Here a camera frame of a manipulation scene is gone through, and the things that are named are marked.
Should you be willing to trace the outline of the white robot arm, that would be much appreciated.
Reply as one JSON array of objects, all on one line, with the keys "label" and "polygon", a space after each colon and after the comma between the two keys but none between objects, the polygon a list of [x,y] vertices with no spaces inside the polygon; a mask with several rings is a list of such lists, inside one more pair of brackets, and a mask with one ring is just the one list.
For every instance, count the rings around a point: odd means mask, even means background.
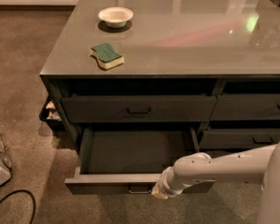
[{"label": "white robot arm", "polygon": [[280,142],[217,158],[203,152],[182,157],[161,173],[152,195],[174,198],[207,181],[260,184],[257,224],[280,224]]}]

